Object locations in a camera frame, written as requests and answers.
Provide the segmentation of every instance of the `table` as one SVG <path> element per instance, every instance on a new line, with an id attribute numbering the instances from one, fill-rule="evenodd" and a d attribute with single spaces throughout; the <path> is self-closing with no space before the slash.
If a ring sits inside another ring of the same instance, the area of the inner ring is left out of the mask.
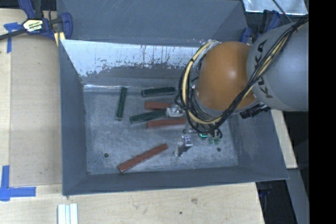
<path id="1" fill-rule="evenodd" d="M 4 23 L 25 19 L 20 9 L 0 9 L 0 34 Z M 10 186 L 37 189 L 0 202 L 0 223 L 56 223 L 57 205 L 72 203 L 80 224 L 265 223 L 254 183 L 64 197 L 56 44 L 25 34 L 12 42 L 7 53 L 0 41 L 0 165 L 10 165 Z M 297 168 L 282 112 L 272 115 L 286 166 Z"/>

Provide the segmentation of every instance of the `gray bin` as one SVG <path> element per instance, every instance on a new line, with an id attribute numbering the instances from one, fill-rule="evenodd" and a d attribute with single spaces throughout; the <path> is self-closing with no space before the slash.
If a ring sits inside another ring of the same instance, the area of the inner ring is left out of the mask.
<path id="1" fill-rule="evenodd" d="M 129 117 L 150 87 L 177 87 L 182 70 L 208 39 L 238 40 L 246 27 L 240 2 L 224 0 L 57 0 L 73 17 L 59 45 L 63 194 L 197 187 L 288 178 L 270 112 L 231 116 L 219 143 L 191 134 L 193 147 L 173 152 L 184 126 L 147 130 Z M 128 87 L 122 121 L 114 119 Z M 117 166 L 155 146 L 161 154 L 120 174 Z"/>

